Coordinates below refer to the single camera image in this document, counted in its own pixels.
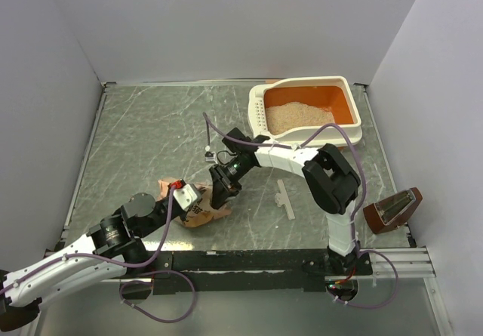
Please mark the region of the pink cat litter bag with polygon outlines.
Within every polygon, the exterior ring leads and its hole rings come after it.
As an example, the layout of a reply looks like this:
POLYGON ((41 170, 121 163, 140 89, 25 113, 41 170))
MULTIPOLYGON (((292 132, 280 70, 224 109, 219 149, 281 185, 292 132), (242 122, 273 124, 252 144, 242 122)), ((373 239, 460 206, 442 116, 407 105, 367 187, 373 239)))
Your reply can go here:
POLYGON ((211 207, 211 185, 208 185, 207 183, 195 183, 195 186, 202 194, 202 199, 196 202, 187 215, 184 215, 183 217, 172 215, 172 220, 185 228, 196 228, 232 213, 232 210, 228 205, 223 205, 219 209, 211 207))

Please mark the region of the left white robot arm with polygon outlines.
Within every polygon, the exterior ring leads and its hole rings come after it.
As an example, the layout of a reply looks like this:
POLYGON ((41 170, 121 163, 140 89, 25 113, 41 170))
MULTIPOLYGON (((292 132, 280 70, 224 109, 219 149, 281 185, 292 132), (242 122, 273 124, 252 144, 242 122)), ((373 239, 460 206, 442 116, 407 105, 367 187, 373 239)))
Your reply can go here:
POLYGON ((186 218, 198 200, 185 190, 170 191, 160 200, 146 193, 132 196, 72 244, 32 266, 2 272, 1 314, 34 318, 57 297, 95 282, 163 273, 156 268, 161 252, 148 251, 143 238, 186 218))

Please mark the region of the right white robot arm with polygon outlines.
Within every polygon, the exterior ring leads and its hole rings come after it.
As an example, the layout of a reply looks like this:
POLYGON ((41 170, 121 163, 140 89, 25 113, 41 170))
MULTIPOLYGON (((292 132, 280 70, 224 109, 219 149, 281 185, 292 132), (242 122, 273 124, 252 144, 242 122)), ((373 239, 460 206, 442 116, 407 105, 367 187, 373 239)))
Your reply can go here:
POLYGON ((358 241, 354 211, 361 179, 339 149, 326 143, 316 149, 294 149, 258 135, 251 139, 233 128, 222 139, 235 156, 225 165, 213 165, 211 207, 221 208, 242 190, 240 180, 255 167, 276 168, 305 179, 312 197, 328 220, 328 262, 338 274, 356 263, 358 241))

